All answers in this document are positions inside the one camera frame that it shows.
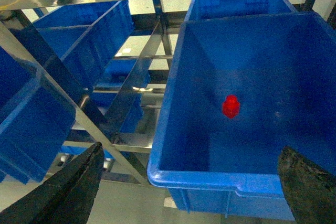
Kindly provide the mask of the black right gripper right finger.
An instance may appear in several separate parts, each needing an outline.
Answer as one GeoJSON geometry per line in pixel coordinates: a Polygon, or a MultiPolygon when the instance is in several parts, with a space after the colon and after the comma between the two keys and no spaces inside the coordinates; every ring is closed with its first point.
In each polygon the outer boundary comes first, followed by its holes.
{"type": "Polygon", "coordinates": [[[284,198],[296,223],[335,223],[335,176],[285,146],[278,157],[284,198]]]}

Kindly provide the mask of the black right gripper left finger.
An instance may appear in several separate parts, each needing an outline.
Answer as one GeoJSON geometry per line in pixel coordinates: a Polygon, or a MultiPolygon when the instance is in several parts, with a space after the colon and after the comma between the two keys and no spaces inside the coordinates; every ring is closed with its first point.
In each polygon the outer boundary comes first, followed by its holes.
{"type": "Polygon", "coordinates": [[[87,223],[103,172],[94,143],[68,165],[1,212],[1,223],[87,223]]]}

